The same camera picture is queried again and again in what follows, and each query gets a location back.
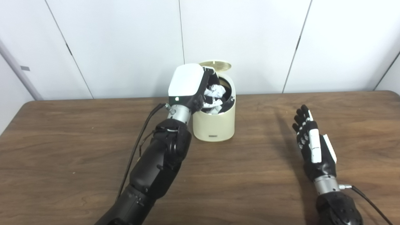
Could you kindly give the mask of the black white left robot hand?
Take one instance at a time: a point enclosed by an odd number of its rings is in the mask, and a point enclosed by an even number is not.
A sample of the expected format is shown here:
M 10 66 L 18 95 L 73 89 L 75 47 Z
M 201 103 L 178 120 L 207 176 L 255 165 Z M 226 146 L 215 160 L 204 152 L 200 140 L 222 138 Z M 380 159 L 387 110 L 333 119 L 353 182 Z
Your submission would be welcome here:
M 190 63 L 178 66 L 168 88 L 169 105 L 181 105 L 191 114 L 221 106 L 226 102 L 225 88 L 213 67 Z

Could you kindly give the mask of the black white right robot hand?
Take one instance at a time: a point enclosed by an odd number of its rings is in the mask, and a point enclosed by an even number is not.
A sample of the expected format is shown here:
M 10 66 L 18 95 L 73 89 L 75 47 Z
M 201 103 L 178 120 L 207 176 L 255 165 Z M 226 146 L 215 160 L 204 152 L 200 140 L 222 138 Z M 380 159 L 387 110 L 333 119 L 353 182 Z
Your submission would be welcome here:
M 296 110 L 296 142 L 304 159 L 306 176 L 314 181 L 321 176 L 336 177 L 337 157 L 327 134 L 321 134 L 317 122 L 306 105 Z

